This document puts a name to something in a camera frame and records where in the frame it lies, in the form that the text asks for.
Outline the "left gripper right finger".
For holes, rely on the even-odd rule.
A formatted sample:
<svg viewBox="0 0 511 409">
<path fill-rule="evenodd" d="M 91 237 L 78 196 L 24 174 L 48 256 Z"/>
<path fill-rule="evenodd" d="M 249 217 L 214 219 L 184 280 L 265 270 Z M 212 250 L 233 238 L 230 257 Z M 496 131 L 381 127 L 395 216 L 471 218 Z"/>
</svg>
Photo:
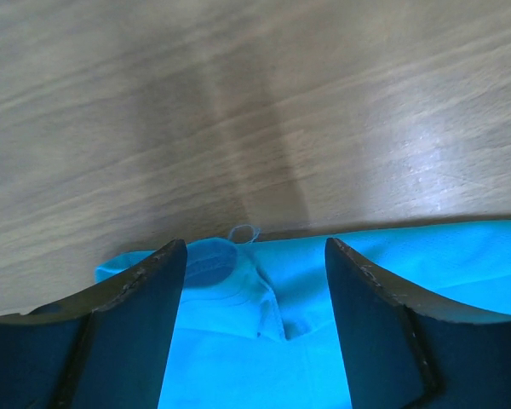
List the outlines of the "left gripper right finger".
<svg viewBox="0 0 511 409">
<path fill-rule="evenodd" d="M 399 277 L 339 239 L 325 270 L 355 408 L 511 408 L 511 315 Z"/>
</svg>

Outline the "teal t shirt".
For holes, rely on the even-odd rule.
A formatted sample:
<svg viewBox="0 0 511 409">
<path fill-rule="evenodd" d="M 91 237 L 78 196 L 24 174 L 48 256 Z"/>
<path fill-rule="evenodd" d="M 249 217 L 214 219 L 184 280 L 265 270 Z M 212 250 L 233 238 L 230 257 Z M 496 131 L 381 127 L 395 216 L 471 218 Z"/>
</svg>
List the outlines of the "teal t shirt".
<svg viewBox="0 0 511 409">
<path fill-rule="evenodd" d="M 358 408 L 331 306 L 327 238 L 208 238 L 187 266 L 162 408 Z M 458 302 L 511 314 L 511 220 L 339 233 L 375 264 Z"/>
</svg>

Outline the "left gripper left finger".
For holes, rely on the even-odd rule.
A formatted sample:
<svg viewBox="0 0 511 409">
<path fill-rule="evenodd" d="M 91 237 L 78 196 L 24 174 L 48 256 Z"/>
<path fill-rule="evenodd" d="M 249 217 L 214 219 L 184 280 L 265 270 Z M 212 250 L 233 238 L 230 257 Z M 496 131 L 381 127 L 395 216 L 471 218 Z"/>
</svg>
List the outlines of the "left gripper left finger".
<svg viewBox="0 0 511 409">
<path fill-rule="evenodd" d="M 28 314 L 0 316 L 0 408 L 154 408 L 180 304 L 187 247 Z"/>
</svg>

